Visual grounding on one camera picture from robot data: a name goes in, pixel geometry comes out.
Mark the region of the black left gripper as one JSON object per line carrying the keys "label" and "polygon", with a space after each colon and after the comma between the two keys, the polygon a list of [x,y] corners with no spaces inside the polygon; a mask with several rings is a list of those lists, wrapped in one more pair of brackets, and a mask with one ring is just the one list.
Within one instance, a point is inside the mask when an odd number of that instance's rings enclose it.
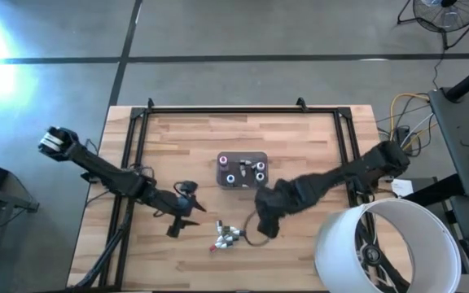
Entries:
{"label": "black left gripper", "polygon": [[[180,195],[167,190],[155,190],[147,193],[147,205],[154,208],[154,217],[164,214],[172,216],[190,216],[193,208],[206,212],[206,209],[197,201],[196,190],[198,184],[194,181],[183,181],[179,187]],[[177,238],[180,231],[187,226],[199,225],[194,221],[175,219],[169,226],[166,235],[170,238]]]}

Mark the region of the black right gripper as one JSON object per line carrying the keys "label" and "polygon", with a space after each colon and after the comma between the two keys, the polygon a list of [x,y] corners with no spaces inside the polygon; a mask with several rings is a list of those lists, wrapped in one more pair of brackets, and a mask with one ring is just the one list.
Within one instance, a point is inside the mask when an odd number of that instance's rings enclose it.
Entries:
{"label": "black right gripper", "polygon": [[292,181],[278,179],[273,188],[261,187],[257,190],[255,205],[260,219],[257,231],[269,238],[276,238],[279,218],[300,210],[300,196]]}

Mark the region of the translucent grey plastic bin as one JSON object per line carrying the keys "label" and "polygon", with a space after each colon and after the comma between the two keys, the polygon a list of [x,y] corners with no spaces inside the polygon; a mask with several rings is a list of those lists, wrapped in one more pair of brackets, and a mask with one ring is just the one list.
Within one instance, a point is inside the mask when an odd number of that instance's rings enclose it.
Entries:
{"label": "translucent grey plastic bin", "polygon": [[[218,158],[220,156],[226,156],[229,161],[229,168],[226,171],[221,171],[218,167]],[[246,165],[246,176],[242,177],[240,174],[239,166],[240,160],[251,160],[252,165]],[[265,170],[258,171],[256,169],[256,164],[258,162],[265,163]],[[222,188],[226,189],[258,189],[261,186],[265,186],[269,181],[269,163],[268,156],[263,151],[223,151],[217,155],[217,173],[216,179],[217,184]],[[256,174],[264,173],[265,180],[257,181]],[[226,176],[232,174],[235,176],[234,184],[228,184],[226,182]],[[242,184],[247,184],[250,188],[242,188]]]}

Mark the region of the white cylindrical shade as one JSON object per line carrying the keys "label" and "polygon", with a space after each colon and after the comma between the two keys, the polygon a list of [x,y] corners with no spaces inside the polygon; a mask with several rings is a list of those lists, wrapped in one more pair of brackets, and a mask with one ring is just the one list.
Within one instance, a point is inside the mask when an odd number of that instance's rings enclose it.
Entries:
{"label": "white cylindrical shade", "polygon": [[357,224],[366,212],[394,226],[409,248],[413,273],[407,293],[455,293],[462,264],[458,245],[438,217],[405,199],[377,200],[325,220],[314,246],[314,263],[330,293],[382,293],[357,256]]}

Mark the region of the black wheeled base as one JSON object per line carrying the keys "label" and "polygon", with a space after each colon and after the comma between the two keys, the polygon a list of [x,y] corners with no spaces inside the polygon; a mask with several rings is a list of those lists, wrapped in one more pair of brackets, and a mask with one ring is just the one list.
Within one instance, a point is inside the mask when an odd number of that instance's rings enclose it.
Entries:
{"label": "black wheeled base", "polygon": [[371,278],[375,278],[376,288],[382,293],[408,293],[410,284],[379,248],[376,238],[368,232],[362,221],[357,223],[356,236],[362,243],[357,249],[358,261],[366,266],[365,273],[369,273],[368,267],[375,271]]}

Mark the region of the white paper note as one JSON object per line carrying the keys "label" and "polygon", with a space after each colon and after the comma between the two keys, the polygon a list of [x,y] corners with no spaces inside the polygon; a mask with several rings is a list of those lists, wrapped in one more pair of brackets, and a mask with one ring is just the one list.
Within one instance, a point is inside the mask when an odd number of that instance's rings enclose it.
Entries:
{"label": "white paper note", "polygon": [[414,193],[414,187],[411,180],[406,179],[393,179],[391,182],[392,192],[398,197],[402,198]]}

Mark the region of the black power strip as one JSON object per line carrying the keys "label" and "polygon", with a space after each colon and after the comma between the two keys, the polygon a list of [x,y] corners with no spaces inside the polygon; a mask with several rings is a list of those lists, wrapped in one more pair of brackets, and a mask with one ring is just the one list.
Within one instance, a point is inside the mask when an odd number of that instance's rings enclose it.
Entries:
{"label": "black power strip", "polygon": [[395,141],[401,144],[402,142],[404,143],[402,146],[404,147],[406,143],[408,143],[411,140],[411,137],[413,134],[410,132],[411,129],[408,125],[402,125],[397,127],[394,130],[394,138]]}

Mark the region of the black support bar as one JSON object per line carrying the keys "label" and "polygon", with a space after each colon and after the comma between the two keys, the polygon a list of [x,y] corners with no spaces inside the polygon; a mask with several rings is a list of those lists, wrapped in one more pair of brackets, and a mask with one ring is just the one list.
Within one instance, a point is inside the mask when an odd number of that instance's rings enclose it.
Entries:
{"label": "black support bar", "polygon": [[464,189],[459,175],[454,174],[412,194],[406,195],[403,199],[426,207],[458,195],[464,195]]}

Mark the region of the grey side desk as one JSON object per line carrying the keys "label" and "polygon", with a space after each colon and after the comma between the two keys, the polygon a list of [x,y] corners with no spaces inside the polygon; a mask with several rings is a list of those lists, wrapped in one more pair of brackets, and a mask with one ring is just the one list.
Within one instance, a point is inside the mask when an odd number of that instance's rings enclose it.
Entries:
{"label": "grey side desk", "polygon": [[469,142],[469,93],[452,103],[442,92],[432,91],[430,101],[464,192],[469,196],[469,147],[460,144],[461,140]]}

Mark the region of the black floor fan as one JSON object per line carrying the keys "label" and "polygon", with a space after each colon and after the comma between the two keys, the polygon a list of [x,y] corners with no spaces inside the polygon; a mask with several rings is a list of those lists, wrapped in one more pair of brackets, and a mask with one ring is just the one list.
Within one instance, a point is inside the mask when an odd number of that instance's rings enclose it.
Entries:
{"label": "black floor fan", "polygon": [[406,0],[397,25],[409,23],[438,33],[443,51],[447,51],[469,33],[469,0]]}

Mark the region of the black metal rig frame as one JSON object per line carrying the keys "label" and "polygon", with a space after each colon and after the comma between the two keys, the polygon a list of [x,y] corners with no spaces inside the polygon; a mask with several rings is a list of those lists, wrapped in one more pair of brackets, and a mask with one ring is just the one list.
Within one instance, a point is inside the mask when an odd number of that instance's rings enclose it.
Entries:
{"label": "black metal rig frame", "polygon": [[[132,225],[113,252],[96,291],[317,291],[313,237],[330,212],[348,206],[345,188],[329,192],[322,206],[282,225],[276,241],[257,247],[252,190],[217,184],[217,155],[223,151],[263,151],[269,181],[303,173],[323,173],[357,158],[362,147],[353,128],[354,106],[113,107],[99,142],[112,164],[142,166],[159,188],[191,180],[206,212],[196,211],[178,238],[166,235],[170,216],[151,208],[131,208]],[[210,252],[216,222],[245,231],[234,245]]]}

